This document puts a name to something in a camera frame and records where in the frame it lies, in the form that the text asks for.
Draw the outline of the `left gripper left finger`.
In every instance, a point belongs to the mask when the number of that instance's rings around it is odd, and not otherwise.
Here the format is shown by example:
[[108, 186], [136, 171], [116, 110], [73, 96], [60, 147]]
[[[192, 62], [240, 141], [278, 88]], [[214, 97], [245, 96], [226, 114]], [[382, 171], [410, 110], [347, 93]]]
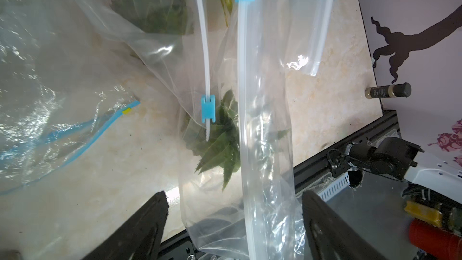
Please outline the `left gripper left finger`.
[[164, 191], [153, 195], [85, 260], [155, 260], [168, 218]]

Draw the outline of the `zip bag with blue seal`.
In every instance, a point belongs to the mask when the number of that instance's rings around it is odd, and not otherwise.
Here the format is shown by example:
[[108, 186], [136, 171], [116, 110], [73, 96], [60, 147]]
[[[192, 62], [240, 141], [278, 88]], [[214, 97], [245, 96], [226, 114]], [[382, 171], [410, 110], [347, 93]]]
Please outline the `zip bag with blue seal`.
[[139, 100], [74, 0], [1, 0], [1, 194], [82, 155]]

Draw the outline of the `clear zip bag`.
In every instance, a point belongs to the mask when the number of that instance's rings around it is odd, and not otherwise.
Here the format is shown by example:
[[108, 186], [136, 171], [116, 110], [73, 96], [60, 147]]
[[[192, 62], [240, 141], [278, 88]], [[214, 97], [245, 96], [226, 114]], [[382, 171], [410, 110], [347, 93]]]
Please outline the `clear zip bag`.
[[[306, 233], [294, 187], [286, 74], [315, 76], [333, 0], [234, 0], [225, 53], [217, 70], [219, 102], [238, 101], [241, 168], [225, 189], [220, 167], [198, 174], [201, 157], [182, 160], [182, 220], [194, 246], [233, 260], [302, 260]], [[289, 129], [282, 151], [262, 168], [256, 132]]]

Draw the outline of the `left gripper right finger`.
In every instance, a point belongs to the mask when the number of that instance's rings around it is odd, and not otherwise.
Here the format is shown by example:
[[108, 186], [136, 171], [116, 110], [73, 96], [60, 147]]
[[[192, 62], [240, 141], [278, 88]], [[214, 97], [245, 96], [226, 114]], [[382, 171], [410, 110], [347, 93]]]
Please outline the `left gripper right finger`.
[[314, 260], [385, 259], [313, 191], [302, 194], [302, 208], [306, 259], [309, 255]]

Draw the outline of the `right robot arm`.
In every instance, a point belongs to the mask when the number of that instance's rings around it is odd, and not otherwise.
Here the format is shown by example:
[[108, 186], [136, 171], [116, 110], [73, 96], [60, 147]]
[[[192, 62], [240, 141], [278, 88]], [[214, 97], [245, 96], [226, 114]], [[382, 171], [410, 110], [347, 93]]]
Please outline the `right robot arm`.
[[420, 185], [457, 203], [462, 202], [462, 169], [424, 152], [417, 144], [398, 137], [383, 139], [378, 147], [350, 143], [344, 150], [326, 153], [332, 169], [346, 168], [400, 182]]

